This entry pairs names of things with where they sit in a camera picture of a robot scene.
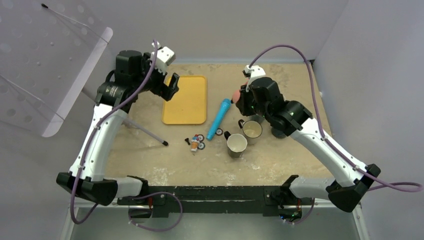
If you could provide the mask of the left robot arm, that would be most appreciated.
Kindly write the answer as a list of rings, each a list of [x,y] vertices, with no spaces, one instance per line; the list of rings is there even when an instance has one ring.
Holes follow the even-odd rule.
[[[128,119],[138,94],[150,91],[165,101],[179,91],[179,75],[174,73],[165,83],[168,66],[176,59],[168,47],[157,52],[141,53],[122,50],[116,56],[115,69],[97,89],[91,131],[87,134],[75,162],[67,172],[60,172],[56,183],[71,194],[107,206],[116,198],[130,197],[138,205],[149,199],[148,182],[136,176],[105,178],[109,152],[122,123],[129,123],[155,138],[164,146],[168,142]]]

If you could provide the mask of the black mug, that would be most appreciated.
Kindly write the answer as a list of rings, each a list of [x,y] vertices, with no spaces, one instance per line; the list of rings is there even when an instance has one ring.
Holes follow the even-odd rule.
[[[231,158],[240,158],[248,147],[247,139],[239,133],[231,134],[229,131],[223,133],[226,139],[227,153]]]

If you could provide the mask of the cream mug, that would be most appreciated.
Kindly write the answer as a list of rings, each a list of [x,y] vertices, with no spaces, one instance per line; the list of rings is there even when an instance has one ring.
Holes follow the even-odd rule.
[[[240,119],[237,123],[248,145],[254,145],[263,134],[263,128],[257,121]]]

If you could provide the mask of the grey mug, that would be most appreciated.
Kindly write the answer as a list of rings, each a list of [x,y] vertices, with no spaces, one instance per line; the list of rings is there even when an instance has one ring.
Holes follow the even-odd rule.
[[[250,116],[249,119],[259,124],[262,124],[265,121],[265,118],[263,116],[257,114]]]

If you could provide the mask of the pink mug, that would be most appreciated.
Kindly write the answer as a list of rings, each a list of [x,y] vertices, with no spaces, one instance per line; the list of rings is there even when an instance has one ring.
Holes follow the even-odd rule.
[[[235,90],[234,91],[234,93],[232,94],[232,96],[231,96],[231,103],[232,104],[236,104],[238,101],[239,101],[239,99],[240,99],[240,96],[241,96],[241,90],[244,88],[244,87],[246,87],[247,86],[247,83],[248,82],[245,82],[243,85],[241,85],[237,90]]]

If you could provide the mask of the dark blue mug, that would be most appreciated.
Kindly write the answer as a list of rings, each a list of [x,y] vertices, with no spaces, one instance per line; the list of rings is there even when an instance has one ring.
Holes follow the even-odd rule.
[[[284,138],[286,138],[286,137],[287,137],[287,136],[284,134],[284,132],[283,132],[283,131],[278,130],[278,129],[274,128],[274,127],[271,129],[271,134],[272,134],[275,138],[277,138],[277,139],[284,139]]]

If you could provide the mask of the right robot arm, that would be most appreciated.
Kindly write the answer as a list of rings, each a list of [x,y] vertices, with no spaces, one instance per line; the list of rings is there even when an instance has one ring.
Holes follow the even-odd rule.
[[[300,102],[286,100],[278,84],[270,77],[260,77],[241,85],[231,102],[243,116],[259,116],[271,127],[291,137],[312,153],[332,174],[332,179],[312,179],[292,175],[281,186],[280,196],[288,204],[298,199],[329,200],[338,209],[350,213],[381,173],[375,164],[366,165],[349,156],[326,132],[320,132],[313,114]]]

